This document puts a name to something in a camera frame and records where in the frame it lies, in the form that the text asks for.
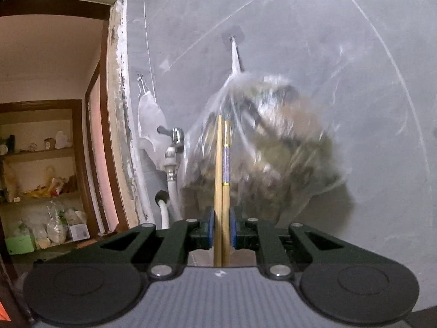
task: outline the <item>purple label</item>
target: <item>purple label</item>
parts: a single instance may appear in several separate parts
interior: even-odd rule
[[[223,183],[231,182],[231,149],[230,147],[223,148]]]

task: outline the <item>cardboard box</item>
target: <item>cardboard box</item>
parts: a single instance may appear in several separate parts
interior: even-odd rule
[[[75,242],[90,238],[90,232],[88,232],[86,224],[69,225],[68,232],[70,233],[71,239]]]
[[[33,245],[33,238],[28,236],[14,236],[12,238],[6,238],[5,240],[6,248],[9,254],[24,254],[35,251]]]

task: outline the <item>white logo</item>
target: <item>white logo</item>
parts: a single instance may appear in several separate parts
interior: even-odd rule
[[[216,275],[217,277],[223,277],[224,275],[226,275],[226,271],[219,270],[219,271],[216,271],[214,273],[214,275]]]

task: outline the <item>round black disc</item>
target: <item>round black disc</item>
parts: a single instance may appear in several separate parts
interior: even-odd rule
[[[47,263],[29,273],[23,294],[43,320],[84,326],[121,316],[141,289],[141,275],[131,264]]]
[[[316,310],[359,325],[397,321],[411,312],[419,296],[416,277],[397,263],[311,264],[300,287]]]

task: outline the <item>gray ribbed panel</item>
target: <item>gray ribbed panel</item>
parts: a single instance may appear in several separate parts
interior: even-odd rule
[[[101,328],[346,328],[303,303],[287,282],[256,268],[188,267],[172,281],[152,284],[125,316]],[[35,328],[53,328],[39,323]],[[387,328],[410,328],[405,322]]]

